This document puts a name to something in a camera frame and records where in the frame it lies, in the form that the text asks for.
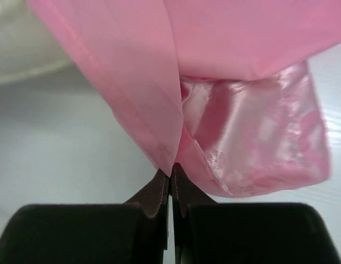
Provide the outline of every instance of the pink fabric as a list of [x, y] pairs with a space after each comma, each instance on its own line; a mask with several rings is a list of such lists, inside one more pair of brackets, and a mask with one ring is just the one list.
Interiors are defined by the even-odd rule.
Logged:
[[246, 197], [327, 179], [325, 127], [305, 62], [257, 81], [182, 78], [181, 88], [187, 136], [177, 160], [202, 190]]
[[28, 2], [166, 173], [177, 160], [236, 197], [328, 177], [307, 67], [291, 65], [341, 42], [341, 0]]

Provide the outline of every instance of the shiny satin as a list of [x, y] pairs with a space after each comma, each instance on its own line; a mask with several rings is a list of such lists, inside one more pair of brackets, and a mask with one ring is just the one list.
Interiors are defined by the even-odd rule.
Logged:
[[246, 197], [328, 178], [326, 131], [305, 62], [258, 81], [182, 78], [181, 90], [189, 147], [178, 161], [191, 171], [188, 157], [202, 156], [208, 170], [189, 173], [202, 190]]
[[328, 178], [307, 65], [292, 65], [341, 42], [341, 0], [28, 2], [168, 175], [178, 161], [231, 197]]

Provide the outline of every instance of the white surface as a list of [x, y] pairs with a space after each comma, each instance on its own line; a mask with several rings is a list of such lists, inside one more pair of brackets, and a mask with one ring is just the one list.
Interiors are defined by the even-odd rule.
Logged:
[[[341, 255], [341, 45], [311, 60], [333, 155], [332, 180], [240, 201], [300, 201], [324, 218]], [[155, 169], [75, 68], [0, 87], [0, 233], [29, 203], [123, 202]], [[174, 263], [172, 221], [165, 263]]]

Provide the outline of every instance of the pink cloth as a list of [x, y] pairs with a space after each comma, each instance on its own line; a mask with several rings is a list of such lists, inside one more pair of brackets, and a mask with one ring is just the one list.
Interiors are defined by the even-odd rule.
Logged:
[[306, 64], [291, 65], [341, 42], [341, 0], [28, 2], [166, 173], [177, 160], [235, 197], [328, 177]]

